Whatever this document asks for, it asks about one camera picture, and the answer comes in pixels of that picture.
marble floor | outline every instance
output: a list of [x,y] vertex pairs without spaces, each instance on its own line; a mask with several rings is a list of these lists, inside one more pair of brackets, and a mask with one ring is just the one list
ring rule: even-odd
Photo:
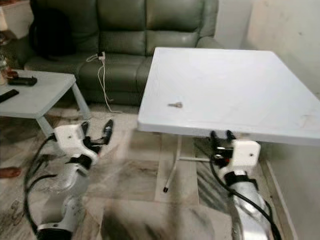
[[[114,120],[110,144],[90,170],[90,185],[83,197],[84,210],[74,240],[216,239],[231,237],[227,195],[216,183],[207,162],[181,161],[168,193],[163,187],[173,164],[177,138],[170,134],[137,131],[139,109],[114,106],[123,113],[109,113],[103,104],[89,105],[92,118],[88,135],[99,138],[108,119]],[[73,102],[59,102],[46,115],[54,126],[81,123]],[[0,117],[0,167],[22,168],[19,177],[0,179],[0,239],[35,239],[23,213],[23,178],[33,154],[45,136],[35,120]],[[182,154],[194,156],[194,139],[183,138]],[[43,174],[55,174],[68,160],[56,156],[48,144],[49,159]],[[258,165],[254,171],[263,197],[273,207],[266,180]],[[53,179],[39,182],[30,195],[33,218],[41,209]]]

